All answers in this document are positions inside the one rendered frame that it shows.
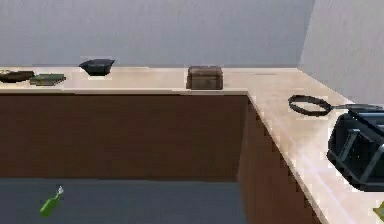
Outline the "brown kitchen counter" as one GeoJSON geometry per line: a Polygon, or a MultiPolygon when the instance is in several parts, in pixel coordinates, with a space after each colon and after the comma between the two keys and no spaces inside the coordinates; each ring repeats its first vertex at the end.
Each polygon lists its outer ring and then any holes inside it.
{"type": "Polygon", "coordinates": [[[220,91],[188,90],[183,68],[65,77],[0,84],[0,224],[384,224],[384,192],[326,158],[336,115],[288,106],[344,98],[295,68],[228,68],[220,91]]]}

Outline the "brown box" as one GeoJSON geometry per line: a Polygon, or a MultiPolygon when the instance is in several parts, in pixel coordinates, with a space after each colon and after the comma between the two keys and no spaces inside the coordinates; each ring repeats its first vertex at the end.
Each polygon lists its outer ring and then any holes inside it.
{"type": "Polygon", "coordinates": [[[186,88],[191,90],[222,90],[222,69],[219,66],[189,67],[186,88]]]}

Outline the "dark blue bowl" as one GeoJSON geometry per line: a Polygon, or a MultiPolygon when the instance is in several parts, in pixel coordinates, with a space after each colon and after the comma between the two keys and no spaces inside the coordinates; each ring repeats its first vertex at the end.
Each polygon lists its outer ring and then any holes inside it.
{"type": "Polygon", "coordinates": [[[110,73],[113,64],[112,59],[92,59],[82,62],[79,67],[89,76],[106,76],[110,73]]]}

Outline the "black frying pan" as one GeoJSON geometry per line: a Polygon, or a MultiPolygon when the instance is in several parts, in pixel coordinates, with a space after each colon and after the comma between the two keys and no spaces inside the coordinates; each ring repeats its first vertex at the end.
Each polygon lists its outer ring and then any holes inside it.
{"type": "Polygon", "coordinates": [[[369,104],[342,104],[331,105],[322,98],[309,95],[292,95],[288,98],[289,107],[306,116],[326,116],[332,110],[358,110],[358,111],[382,111],[383,107],[369,104]]]}

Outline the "green bottle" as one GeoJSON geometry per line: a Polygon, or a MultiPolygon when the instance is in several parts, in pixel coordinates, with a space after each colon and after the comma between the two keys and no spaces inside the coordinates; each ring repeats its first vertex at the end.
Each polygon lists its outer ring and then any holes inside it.
{"type": "Polygon", "coordinates": [[[64,189],[60,186],[57,190],[57,193],[54,197],[48,198],[40,208],[40,215],[42,217],[48,217],[53,210],[56,208],[58,202],[60,201],[62,195],[64,193],[64,189]]]}

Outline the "black toaster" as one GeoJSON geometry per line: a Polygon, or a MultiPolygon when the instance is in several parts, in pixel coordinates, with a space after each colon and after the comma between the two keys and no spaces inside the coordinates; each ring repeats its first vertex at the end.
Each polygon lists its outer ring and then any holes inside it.
{"type": "Polygon", "coordinates": [[[384,192],[384,110],[340,115],[326,156],[354,188],[384,192]]]}

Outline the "dark brown dish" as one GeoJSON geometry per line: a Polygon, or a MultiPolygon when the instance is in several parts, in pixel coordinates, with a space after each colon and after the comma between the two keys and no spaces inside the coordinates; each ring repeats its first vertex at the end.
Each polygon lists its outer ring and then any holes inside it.
{"type": "Polygon", "coordinates": [[[17,83],[29,80],[34,76],[33,71],[0,71],[0,82],[3,83],[17,83]]]}

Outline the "yellow-green object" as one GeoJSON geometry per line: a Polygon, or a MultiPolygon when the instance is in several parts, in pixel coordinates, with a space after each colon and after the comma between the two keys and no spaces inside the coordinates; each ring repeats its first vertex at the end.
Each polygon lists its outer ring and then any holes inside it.
{"type": "Polygon", "coordinates": [[[377,208],[373,208],[373,212],[384,222],[384,201],[377,208]]]}

